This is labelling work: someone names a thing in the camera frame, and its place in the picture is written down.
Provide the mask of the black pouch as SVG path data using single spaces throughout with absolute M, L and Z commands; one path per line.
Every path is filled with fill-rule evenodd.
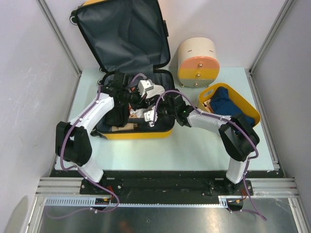
M 108 126 L 124 127 L 129 118 L 129 102 L 114 98 L 114 107 L 104 116 Z

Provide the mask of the yellow plastic basket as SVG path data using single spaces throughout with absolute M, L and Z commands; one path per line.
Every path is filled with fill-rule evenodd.
M 249 103 L 242 95 L 226 83 L 217 83 L 203 90 L 198 96 L 198 108 L 206 110 L 204 102 L 211 99 L 219 87 L 224 87 L 228 90 L 228 96 L 244 114 L 252 117 L 255 120 L 255 126 L 260 123 L 261 116 L 257 109 Z

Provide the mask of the blue cloth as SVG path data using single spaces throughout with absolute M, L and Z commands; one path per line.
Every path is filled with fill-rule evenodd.
M 210 99 L 210 106 L 214 114 L 223 116 L 235 116 L 242 114 L 246 121 L 252 126 L 255 126 L 255 120 L 247 116 L 230 98 L 228 89 L 218 87 L 214 95 Z

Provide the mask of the white round drawer cabinet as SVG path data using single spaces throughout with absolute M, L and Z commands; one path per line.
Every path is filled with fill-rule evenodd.
M 209 86 L 220 72 L 215 45 L 205 37 L 192 37 L 183 41 L 178 48 L 177 60 L 177 76 L 181 86 Z

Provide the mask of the yellow Pikachu suitcase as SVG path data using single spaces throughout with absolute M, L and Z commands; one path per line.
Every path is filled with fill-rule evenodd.
M 166 90 L 174 89 L 173 76 L 164 69 L 171 54 L 158 1 L 89 0 L 69 19 L 78 26 L 106 83 L 119 71 L 135 86 L 142 73 Z

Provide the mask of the orange white packet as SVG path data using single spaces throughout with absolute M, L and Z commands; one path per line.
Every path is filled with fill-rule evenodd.
M 204 105 L 204 108 L 206 109 L 207 112 L 214 113 L 214 111 L 211 107 L 211 99 L 204 101 L 203 105 Z

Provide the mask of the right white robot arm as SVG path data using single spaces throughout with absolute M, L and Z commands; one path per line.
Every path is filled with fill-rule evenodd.
M 237 194 L 246 183 L 249 161 L 259 156 L 260 139 L 242 114 L 223 116 L 197 108 L 188 97 L 177 90 L 169 90 L 159 96 L 155 103 L 152 120 L 170 115 L 180 126 L 204 129 L 220 136 L 230 157 L 221 188 L 230 195 Z

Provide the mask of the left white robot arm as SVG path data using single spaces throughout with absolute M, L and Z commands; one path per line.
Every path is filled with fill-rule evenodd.
M 131 87 L 138 77 L 147 78 L 142 73 L 132 77 L 115 71 L 113 75 L 109 82 L 102 81 L 95 99 L 84 111 L 70 122 L 60 121 L 56 126 L 55 152 L 60 161 L 70 162 L 72 168 L 81 171 L 97 194 L 107 190 L 107 181 L 102 179 L 104 172 L 92 158 L 89 136 L 103 117 L 106 125 L 124 127 L 129 119 L 129 104 L 140 99 Z

